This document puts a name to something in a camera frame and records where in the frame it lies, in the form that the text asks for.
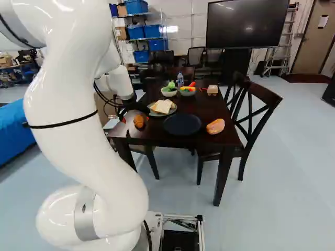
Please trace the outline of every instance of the dining table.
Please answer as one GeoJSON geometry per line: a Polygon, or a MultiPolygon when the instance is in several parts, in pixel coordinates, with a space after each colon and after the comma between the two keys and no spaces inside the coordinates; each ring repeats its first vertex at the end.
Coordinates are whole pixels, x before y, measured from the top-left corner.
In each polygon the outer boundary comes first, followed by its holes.
{"type": "Polygon", "coordinates": [[[196,80],[196,94],[190,97],[181,96],[181,94],[178,93],[174,97],[165,98],[161,93],[161,88],[167,84],[168,82],[163,80],[151,83],[147,88],[147,92],[138,102],[147,106],[160,99],[170,99],[177,105],[176,112],[193,114],[200,119],[202,127],[198,132],[189,136],[171,135],[163,128],[166,117],[149,117],[146,126],[143,129],[137,129],[133,119],[140,112],[131,110],[125,115],[126,123],[117,123],[117,125],[108,132],[107,138],[113,140],[120,157],[135,171],[136,167],[129,148],[130,144],[189,150],[196,150],[200,146],[221,149],[213,199],[213,205],[218,207],[226,185],[234,149],[242,145],[231,119],[229,109],[222,97],[220,89],[218,89],[216,96],[208,96],[205,90],[200,90],[200,88],[207,88],[209,85],[217,85],[214,79],[196,80]],[[225,128],[216,135],[210,135],[206,131],[206,125],[216,119],[224,119],[225,128]]]}

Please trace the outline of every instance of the television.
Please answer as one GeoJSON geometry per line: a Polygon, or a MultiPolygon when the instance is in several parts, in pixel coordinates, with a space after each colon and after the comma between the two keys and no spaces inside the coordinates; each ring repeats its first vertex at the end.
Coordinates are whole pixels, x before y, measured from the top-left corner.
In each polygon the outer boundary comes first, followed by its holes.
{"type": "Polygon", "coordinates": [[[279,45],[289,0],[227,0],[208,3],[207,48],[269,48],[279,45]]]}

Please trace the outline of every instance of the blue storage bin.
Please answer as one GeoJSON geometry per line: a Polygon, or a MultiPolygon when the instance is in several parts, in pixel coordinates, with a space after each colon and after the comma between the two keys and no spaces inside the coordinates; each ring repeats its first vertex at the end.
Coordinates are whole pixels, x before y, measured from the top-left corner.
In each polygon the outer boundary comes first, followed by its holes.
{"type": "Polygon", "coordinates": [[[148,3],[143,0],[125,1],[128,14],[146,13],[148,12],[148,3]]]}
{"type": "Polygon", "coordinates": [[[168,51],[168,40],[167,39],[152,39],[148,41],[150,51],[168,51]]]}
{"type": "Polygon", "coordinates": [[[146,63],[149,60],[149,51],[134,51],[136,63],[146,63]]]}
{"type": "Polygon", "coordinates": [[[119,12],[117,10],[117,4],[109,4],[110,12],[112,17],[119,16],[119,12]]]}
{"type": "Polygon", "coordinates": [[[127,30],[130,39],[144,38],[143,26],[137,26],[135,28],[128,27],[127,30]]]}
{"type": "Polygon", "coordinates": [[[162,38],[163,26],[162,25],[147,25],[144,27],[144,34],[146,38],[162,38]]]}

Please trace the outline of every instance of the plastic bottle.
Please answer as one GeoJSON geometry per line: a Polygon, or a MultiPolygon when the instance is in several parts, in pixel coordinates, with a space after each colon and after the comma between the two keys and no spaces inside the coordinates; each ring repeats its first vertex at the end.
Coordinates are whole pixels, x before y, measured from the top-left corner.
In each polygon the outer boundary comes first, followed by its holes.
{"type": "Polygon", "coordinates": [[[178,73],[177,82],[178,82],[178,88],[184,86],[184,76],[183,76],[182,72],[178,73]]]}

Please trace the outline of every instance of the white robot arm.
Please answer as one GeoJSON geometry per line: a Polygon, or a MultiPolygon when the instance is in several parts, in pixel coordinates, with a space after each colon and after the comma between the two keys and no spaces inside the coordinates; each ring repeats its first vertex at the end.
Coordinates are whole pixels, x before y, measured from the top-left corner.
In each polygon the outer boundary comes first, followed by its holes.
{"type": "Polygon", "coordinates": [[[1,50],[47,46],[24,109],[48,160],[81,185],[52,194],[37,215],[43,238],[69,250],[130,251],[148,210],[139,175],[110,147],[96,114],[94,78],[133,98],[105,0],[0,0],[1,50]]]}

